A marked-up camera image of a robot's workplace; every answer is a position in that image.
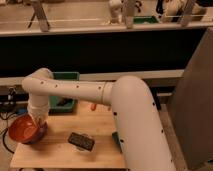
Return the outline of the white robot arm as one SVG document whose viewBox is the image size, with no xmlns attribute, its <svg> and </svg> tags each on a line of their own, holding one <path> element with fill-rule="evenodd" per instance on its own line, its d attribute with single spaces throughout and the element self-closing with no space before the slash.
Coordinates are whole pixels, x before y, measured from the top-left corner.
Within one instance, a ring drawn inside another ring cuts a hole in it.
<svg viewBox="0 0 213 171">
<path fill-rule="evenodd" d="M 40 68 L 24 77 L 22 88 L 35 121 L 46 119 L 51 95 L 109 106 L 129 171 L 177 171 L 154 98 L 142 79 L 126 75 L 114 82 L 64 81 Z"/>
</svg>

